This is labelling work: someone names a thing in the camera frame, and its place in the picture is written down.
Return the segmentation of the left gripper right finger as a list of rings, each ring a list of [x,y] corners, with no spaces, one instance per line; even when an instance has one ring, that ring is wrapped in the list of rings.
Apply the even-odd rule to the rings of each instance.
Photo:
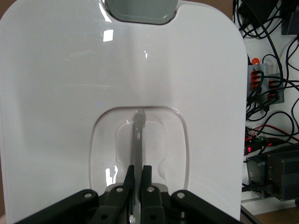
[[[140,193],[141,224],[242,224],[188,190],[160,190],[152,166],[143,166]]]

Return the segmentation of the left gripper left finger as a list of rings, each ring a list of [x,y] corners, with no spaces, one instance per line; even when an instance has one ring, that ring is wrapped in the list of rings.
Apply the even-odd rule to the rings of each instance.
[[[130,165],[124,182],[102,195],[84,189],[15,224],[117,224],[134,182],[134,166]]]

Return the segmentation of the clear lid handle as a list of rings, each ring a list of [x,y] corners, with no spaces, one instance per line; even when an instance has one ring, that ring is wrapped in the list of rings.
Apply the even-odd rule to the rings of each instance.
[[[141,224],[141,204],[140,186],[142,179],[142,133],[145,127],[145,111],[138,110],[133,116],[133,138],[132,138],[132,157],[134,166],[134,187],[132,199],[132,211],[129,217],[130,224]]]

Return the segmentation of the grey lid latch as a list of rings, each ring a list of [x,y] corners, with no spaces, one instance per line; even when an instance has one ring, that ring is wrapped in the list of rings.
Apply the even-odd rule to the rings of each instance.
[[[175,15],[178,0],[105,0],[110,14],[123,22],[162,25]]]

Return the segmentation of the black power supply box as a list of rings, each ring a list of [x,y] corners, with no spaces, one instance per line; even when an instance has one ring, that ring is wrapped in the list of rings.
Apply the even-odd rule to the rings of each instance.
[[[299,201],[299,150],[276,151],[247,159],[248,184],[243,192],[280,201]]]

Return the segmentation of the black device red light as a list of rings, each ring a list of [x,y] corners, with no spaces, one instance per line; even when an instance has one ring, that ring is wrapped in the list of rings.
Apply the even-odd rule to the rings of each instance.
[[[248,155],[250,153],[256,152],[258,150],[262,150],[266,147],[273,147],[274,143],[270,142],[267,138],[251,138],[245,140],[244,145],[244,155]]]

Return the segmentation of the grey orange terminal block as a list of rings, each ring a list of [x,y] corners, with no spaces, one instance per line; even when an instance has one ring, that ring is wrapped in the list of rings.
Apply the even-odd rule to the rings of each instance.
[[[248,66],[247,98],[257,105],[265,105],[270,100],[274,100],[274,104],[283,103],[284,83],[280,73],[273,73],[272,65],[257,63],[255,59]]]

